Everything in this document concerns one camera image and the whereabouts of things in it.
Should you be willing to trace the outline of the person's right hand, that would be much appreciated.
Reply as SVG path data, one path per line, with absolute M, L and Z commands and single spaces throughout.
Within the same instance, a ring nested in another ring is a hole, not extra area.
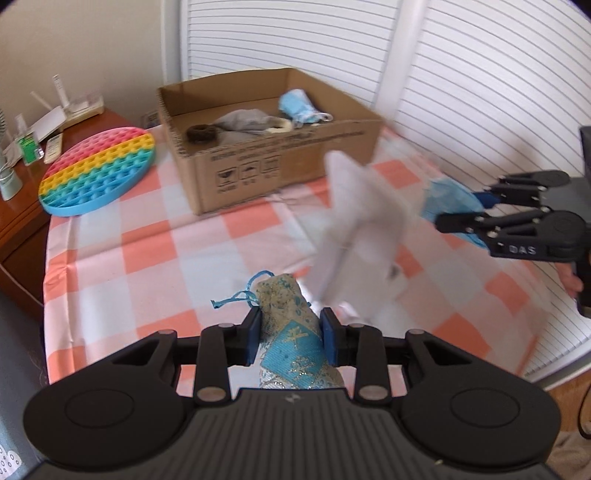
M 556 263 L 555 267 L 564 290 L 570 297 L 576 298 L 583 291 L 584 285 L 581 279 L 575 275 L 572 265 L 568 263 Z

